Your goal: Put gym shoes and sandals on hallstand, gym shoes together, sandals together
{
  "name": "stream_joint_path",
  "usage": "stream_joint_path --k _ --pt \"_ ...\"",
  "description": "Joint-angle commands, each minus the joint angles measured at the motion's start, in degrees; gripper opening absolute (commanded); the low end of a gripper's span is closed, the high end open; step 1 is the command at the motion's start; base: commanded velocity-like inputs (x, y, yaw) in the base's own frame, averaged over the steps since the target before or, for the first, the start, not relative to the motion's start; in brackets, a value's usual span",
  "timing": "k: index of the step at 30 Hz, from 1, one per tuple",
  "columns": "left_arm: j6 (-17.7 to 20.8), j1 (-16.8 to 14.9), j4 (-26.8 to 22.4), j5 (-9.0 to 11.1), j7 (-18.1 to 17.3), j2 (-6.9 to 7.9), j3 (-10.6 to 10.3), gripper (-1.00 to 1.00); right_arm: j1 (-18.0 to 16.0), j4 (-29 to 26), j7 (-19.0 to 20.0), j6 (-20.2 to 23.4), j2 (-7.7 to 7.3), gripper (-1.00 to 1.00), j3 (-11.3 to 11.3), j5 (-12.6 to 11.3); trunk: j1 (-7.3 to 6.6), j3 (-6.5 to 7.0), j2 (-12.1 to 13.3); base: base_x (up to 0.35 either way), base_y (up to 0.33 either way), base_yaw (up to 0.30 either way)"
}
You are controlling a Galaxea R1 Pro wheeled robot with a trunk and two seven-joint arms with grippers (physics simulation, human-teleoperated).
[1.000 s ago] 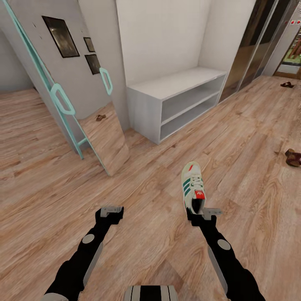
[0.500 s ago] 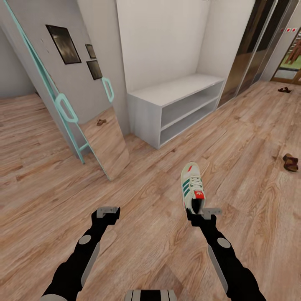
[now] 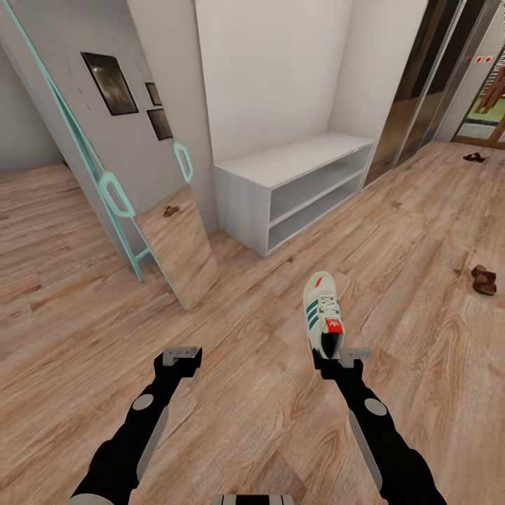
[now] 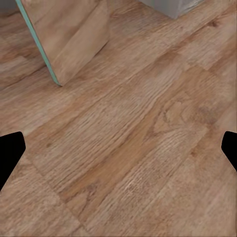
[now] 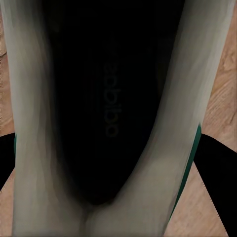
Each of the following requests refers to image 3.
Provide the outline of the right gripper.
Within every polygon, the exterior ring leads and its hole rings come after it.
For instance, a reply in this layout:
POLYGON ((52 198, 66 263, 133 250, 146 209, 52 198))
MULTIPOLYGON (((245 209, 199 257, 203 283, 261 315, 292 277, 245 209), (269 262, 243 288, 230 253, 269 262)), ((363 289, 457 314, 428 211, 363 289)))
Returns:
MULTIPOLYGON (((318 352, 313 349, 315 370, 321 370, 323 379, 334 379, 342 392, 342 386, 345 386, 349 380, 361 380, 363 374, 363 362, 354 360, 354 368, 343 368, 337 359, 321 358, 318 352)), ((363 380, 361 380, 362 382, 363 380)))

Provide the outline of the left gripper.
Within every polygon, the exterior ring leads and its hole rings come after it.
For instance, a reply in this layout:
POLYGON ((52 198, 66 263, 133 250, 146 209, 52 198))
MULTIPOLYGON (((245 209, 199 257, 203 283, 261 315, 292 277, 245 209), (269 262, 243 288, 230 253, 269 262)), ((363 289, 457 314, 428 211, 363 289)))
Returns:
POLYGON ((196 356, 191 358, 179 358, 173 365, 163 365, 162 357, 154 361, 156 378, 166 377, 172 380, 175 388, 183 377, 193 377, 196 368, 201 366, 203 348, 198 349, 196 356))

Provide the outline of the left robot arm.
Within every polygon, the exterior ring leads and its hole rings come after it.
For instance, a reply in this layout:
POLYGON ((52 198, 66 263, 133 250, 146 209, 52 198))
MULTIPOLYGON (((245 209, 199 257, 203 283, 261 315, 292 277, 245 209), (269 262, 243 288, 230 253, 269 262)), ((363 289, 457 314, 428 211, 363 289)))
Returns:
POLYGON ((126 422, 93 455, 66 505, 128 505, 168 423, 168 404, 179 381, 201 366, 203 348, 171 346, 154 361, 156 378, 133 401, 126 422))

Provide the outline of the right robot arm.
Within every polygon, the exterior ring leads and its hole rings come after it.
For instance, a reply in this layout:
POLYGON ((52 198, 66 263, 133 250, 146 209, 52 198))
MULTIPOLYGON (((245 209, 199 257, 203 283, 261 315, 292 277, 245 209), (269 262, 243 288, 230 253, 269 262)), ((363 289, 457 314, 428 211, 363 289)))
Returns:
POLYGON ((388 408, 361 379, 362 359, 370 348, 341 348, 341 359, 321 358, 313 349, 315 370, 334 379, 349 406, 349 423, 382 499, 388 505, 447 505, 432 473, 417 450, 411 450, 396 431, 388 408))

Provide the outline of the gym shoe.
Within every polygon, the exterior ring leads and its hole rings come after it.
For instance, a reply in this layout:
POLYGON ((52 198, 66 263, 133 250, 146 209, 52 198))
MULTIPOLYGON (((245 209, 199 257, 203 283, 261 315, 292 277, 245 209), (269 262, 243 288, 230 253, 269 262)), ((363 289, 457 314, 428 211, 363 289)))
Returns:
POLYGON ((341 359, 344 331, 339 310, 336 286, 332 275, 317 271, 307 282, 303 293, 303 305, 307 323, 307 346, 318 352, 319 357, 341 359))

